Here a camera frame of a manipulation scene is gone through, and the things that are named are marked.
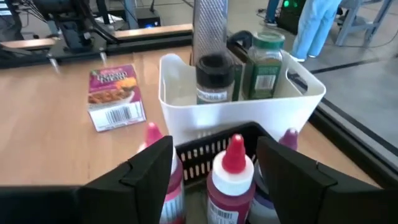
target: light blue pants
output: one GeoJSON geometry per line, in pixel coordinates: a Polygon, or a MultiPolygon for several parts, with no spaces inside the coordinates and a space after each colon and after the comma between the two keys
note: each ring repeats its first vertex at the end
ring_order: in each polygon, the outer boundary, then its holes
{"type": "Polygon", "coordinates": [[[318,56],[325,44],[341,0],[307,0],[298,22],[292,55],[306,59],[318,56]]]}

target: small box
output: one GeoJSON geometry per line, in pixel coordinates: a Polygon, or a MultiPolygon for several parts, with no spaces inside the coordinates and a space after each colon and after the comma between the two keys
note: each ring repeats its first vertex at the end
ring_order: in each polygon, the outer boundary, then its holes
{"type": "Polygon", "coordinates": [[[88,112],[97,131],[146,120],[137,76],[132,65],[90,72],[88,112]]]}

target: jar label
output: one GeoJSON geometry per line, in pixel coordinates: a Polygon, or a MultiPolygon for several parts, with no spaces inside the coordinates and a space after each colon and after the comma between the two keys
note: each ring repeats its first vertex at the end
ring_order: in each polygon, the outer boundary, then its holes
{"type": "Polygon", "coordinates": [[[279,66],[254,66],[256,82],[254,84],[254,95],[258,98],[272,97],[276,78],[280,72],[279,66]]]}
{"type": "Polygon", "coordinates": [[[262,63],[248,60],[243,78],[243,95],[246,99],[267,99],[274,96],[282,62],[269,58],[262,63]]]}
{"type": "Polygon", "coordinates": [[[221,103],[227,101],[228,93],[227,91],[219,92],[219,93],[208,93],[205,91],[201,91],[197,89],[197,101],[198,104],[206,104],[206,103],[221,103]]]}

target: white plastic bin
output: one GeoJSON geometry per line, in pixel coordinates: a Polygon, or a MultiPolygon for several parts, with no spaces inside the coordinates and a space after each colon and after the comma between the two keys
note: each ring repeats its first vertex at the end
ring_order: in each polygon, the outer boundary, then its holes
{"type": "Polygon", "coordinates": [[[274,139],[288,128],[300,131],[326,88],[301,64],[283,52],[281,75],[272,99],[196,105],[195,67],[175,54],[160,59],[159,100],[174,144],[185,143],[249,121],[259,123],[274,139]],[[302,94],[287,78],[296,72],[307,83],[302,94]]]}

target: green spice jar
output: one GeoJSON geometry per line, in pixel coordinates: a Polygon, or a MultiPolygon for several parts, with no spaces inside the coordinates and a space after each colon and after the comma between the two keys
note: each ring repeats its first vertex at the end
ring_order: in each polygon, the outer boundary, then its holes
{"type": "Polygon", "coordinates": [[[253,35],[252,47],[248,51],[243,78],[243,96],[246,100],[272,98],[282,67],[282,48],[285,36],[274,31],[253,35]]]}

